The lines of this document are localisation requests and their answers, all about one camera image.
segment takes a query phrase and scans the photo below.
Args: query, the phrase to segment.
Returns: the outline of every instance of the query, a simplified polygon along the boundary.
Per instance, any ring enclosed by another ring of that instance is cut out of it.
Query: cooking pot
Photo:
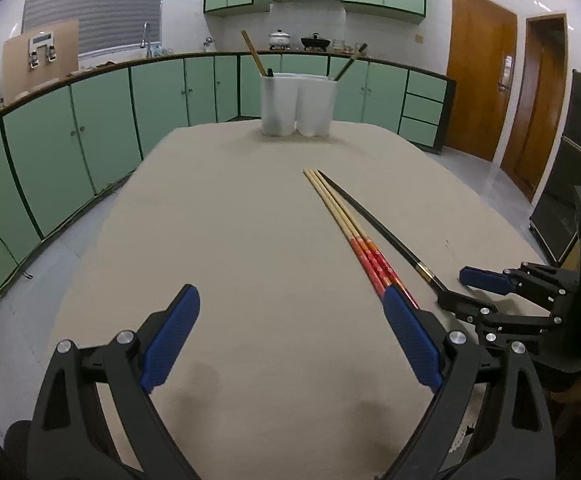
[[[319,34],[315,32],[310,38],[301,38],[301,43],[306,48],[321,48],[322,50],[326,50],[328,45],[330,45],[330,40],[320,38]]]
[[[290,48],[290,34],[283,32],[280,28],[277,32],[272,32],[268,37],[268,44],[274,47]]]

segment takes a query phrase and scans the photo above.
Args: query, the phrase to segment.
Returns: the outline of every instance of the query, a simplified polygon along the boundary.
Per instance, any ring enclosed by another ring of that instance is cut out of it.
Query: table
[[[324,171],[455,290],[464,290],[465,265],[501,270],[539,258],[476,193],[392,132],[333,123],[327,139],[268,138],[259,124],[180,128],[150,153],[86,251],[49,351],[62,338],[97,345],[136,330],[192,283],[200,317],[152,400],[200,476],[373,478],[432,396],[302,169]],[[364,225],[419,304],[461,327]],[[498,306],[543,313],[521,298]],[[109,394],[102,399],[122,457],[136,464]]]

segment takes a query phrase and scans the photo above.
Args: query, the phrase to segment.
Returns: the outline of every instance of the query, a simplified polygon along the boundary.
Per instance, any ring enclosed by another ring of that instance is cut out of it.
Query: chopstick
[[[254,45],[250,40],[250,36],[248,36],[248,33],[245,30],[242,30],[242,36],[244,37],[244,41],[248,46],[248,50],[250,50],[251,56],[253,56],[254,62],[257,65],[260,74],[262,74],[263,77],[269,77],[269,75],[266,73],[266,69],[264,69],[264,65],[262,64],[262,60],[259,57],[259,54],[257,54],[257,51],[254,49]]]
[[[383,271],[384,276],[387,276],[388,284],[386,286],[390,286],[392,284],[397,285],[405,295],[412,301],[415,308],[419,308],[417,301],[414,299],[413,295],[408,291],[403,281],[397,276],[395,269],[388,263],[388,260],[385,259],[384,254],[379,250],[379,248],[375,245],[375,242],[371,240],[368,234],[363,230],[359,222],[355,219],[355,217],[350,213],[349,209],[346,207],[346,204],[343,200],[337,196],[337,193],[333,189],[333,187],[328,183],[328,181],[323,177],[320,171],[315,171],[315,176],[320,180],[321,184],[330,194],[331,198],[337,203],[339,209],[342,211],[344,217],[349,221],[351,231],[353,234],[355,232],[358,235],[358,242],[362,248],[366,247],[369,257],[368,259],[371,263],[375,263],[375,267],[379,267],[380,270]]]
[[[444,285],[442,280],[435,276],[432,270],[430,270],[424,264],[424,262],[421,261],[416,256],[416,254],[413,253],[413,251],[406,247],[406,245],[399,238],[392,234],[392,232],[390,232],[384,224],[382,224],[379,220],[372,216],[371,213],[369,213],[369,211],[363,205],[357,202],[340,186],[338,186],[335,182],[328,178],[328,176],[325,173],[323,173],[322,171],[319,171],[318,173],[320,173],[321,176],[323,176],[324,180],[328,184],[330,184],[330,186],[334,188],[336,192],[339,193],[339,195],[341,195],[344,198],[344,200],[346,200],[346,202],[352,205],[353,208],[355,208],[357,212],[361,216],[363,216],[363,218],[365,218],[366,221],[368,221],[369,224],[371,224],[377,231],[379,231],[379,233],[385,238],[385,240],[387,240],[388,243],[390,243],[392,247],[394,247],[398,251],[398,253],[400,253],[401,256],[403,256],[406,259],[406,261],[408,261],[408,263],[410,263],[411,266],[414,267],[414,269],[417,272],[419,272],[419,275],[426,281],[426,283],[430,285],[430,288],[432,288],[432,290],[434,290],[437,294],[439,294],[440,292],[448,291],[448,287]]]
[[[314,171],[304,170],[304,175],[307,177],[307,179],[317,191],[318,195],[321,197],[321,200],[328,208],[328,211],[330,211],[331,215],[333,215],[333,218],[337,222],[337,225],[339,225],[341,232],[343,232],[343,234],[348,238],[348,242],[352,248],[352,251],[357,256],[357,259],[359,260],[363,269],[366,271],[366,275],[368,276],[370,283],[375,289],[375,292],[379,296],[379,299],[382,299],[385,293],[385,286],[379,279],[377,272],[373,268],[359,242],[354,237],[352,231],[348,227],[348,224],[343,219],[343,215],[340,213],[340,209],[337,208],[336,202],[333,200],[332,196],[328,193],[327,189],[323,186],[321,181],[317,178]]]
[[[368,44],[366,43],[360,46],[359,50],[352,55],[348,62],[343,66],[343,69],[341,69],[339,73],[334,77],[333,81],[339,81],[339,79],[341,79],[341,76],[343,76],[352,66],[352,64],[361,57],[361,54],[364,53],[366,48],[368,48]]]

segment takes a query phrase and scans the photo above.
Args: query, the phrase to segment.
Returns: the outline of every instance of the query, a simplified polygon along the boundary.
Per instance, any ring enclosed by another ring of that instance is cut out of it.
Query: floor
[[[541,254],[528,231],[531,206],[491,163],[445,148],[429,154],[497,210]],[[48,338],[59,304],[88,243],[97,236],[118,191],[95,205],[26,269],[0,302],[0,443],[16,420],[31,418],[48,364]]]

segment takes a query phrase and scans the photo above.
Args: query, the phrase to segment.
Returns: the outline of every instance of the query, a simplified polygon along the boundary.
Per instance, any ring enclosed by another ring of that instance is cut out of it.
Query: silver screw
[[[68,339],[64,339],[63,341],[60,341],[58,343],[57,351],[60,354],[65,354],[66,352],[68,352],[70,350],[71,346],[72,346],[72,343]]]
[[[526,345],[521,341],[513,341],[510,347],[515,354],[523,354],[526,351]]]
[[[462,345],[467,341],[465,334],[459,330],[451,332],[448,338],[456,345]]]
[[[134,337],[135,335],[130,330],[122,330],[117,334],[117,343],[120,345],[127,345]]]

